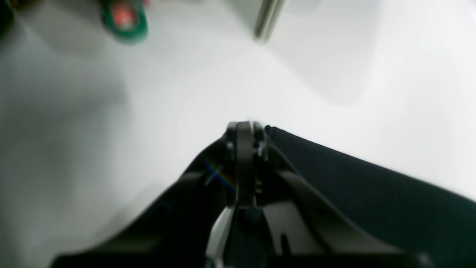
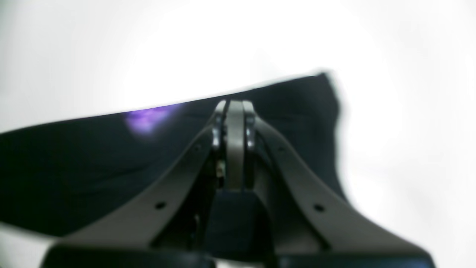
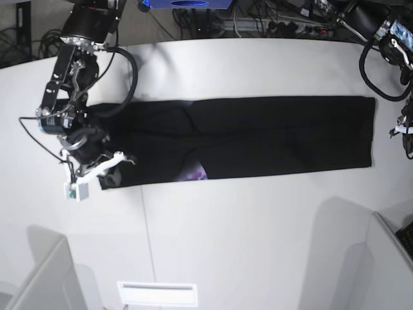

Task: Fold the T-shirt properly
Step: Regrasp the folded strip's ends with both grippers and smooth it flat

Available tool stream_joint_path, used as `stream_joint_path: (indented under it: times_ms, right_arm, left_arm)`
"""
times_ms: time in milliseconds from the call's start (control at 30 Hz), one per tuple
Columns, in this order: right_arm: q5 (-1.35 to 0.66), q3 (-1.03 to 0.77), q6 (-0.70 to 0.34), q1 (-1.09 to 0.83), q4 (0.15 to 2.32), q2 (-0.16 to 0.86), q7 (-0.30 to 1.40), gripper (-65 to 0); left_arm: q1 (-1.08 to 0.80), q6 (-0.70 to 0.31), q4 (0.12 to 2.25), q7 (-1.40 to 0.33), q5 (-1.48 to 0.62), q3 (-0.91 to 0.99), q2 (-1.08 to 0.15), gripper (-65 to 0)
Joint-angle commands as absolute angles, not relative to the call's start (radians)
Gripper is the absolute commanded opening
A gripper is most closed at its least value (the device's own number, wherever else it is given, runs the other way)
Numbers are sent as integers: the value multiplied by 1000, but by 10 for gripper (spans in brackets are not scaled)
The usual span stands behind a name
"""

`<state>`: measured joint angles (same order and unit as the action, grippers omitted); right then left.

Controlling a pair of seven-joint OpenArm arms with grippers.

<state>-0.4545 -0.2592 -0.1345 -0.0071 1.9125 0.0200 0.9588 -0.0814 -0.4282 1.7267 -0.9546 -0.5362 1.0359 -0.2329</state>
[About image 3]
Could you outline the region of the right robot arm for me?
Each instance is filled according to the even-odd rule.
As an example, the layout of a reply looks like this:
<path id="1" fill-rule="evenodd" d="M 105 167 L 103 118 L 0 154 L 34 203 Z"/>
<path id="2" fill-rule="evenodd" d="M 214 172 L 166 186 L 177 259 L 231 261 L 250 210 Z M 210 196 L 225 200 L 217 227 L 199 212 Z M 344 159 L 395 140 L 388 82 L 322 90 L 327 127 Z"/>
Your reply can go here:
<path id="1" fill-rule="evenodd" d="M 62 45 L 50 81 L 35 116 L 39 128 L 56 136 L 61 152 L 54 157 L 68 169 L 70 186 L 98 178 L 104 189 L 126 187 L 128 169 L 136 157 L 117 136 L 123 130 L 138 82 L 138 67 L 130 52 L 110 45 L 118 33 L 125 1 L 74 1 L 59 36 Z M 89 90 L 104 76 L 96 52 L 121 55 L 132 67 L 132 82 L 121 103 L 87 104 Z"/>

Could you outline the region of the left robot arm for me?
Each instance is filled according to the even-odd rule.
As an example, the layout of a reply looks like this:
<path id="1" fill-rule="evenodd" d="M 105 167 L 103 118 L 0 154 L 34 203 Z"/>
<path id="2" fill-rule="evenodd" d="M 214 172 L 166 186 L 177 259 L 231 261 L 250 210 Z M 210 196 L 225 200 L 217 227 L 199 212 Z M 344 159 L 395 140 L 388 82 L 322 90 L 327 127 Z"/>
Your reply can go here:
<path id="1" fill-rule="evenodd" d="M 364 42 L 359 59 L 363 81 L 373 92 L 388 101 L 406 101 L 397 125 L 389 134 L 412 138 L 412 31 L 402 23 L 397 9 L 372 1 L 343 1 L 341 4 L 338 1 L 315 1 L 314 4 L 335 24 L 343 26 Z M 388 95 L 368 78 L 365 62 L 373 47 L 378 47 L 381 57 L 389 65 L 400 69 L 400 83 L 406 86 L 402 94 Z"/>

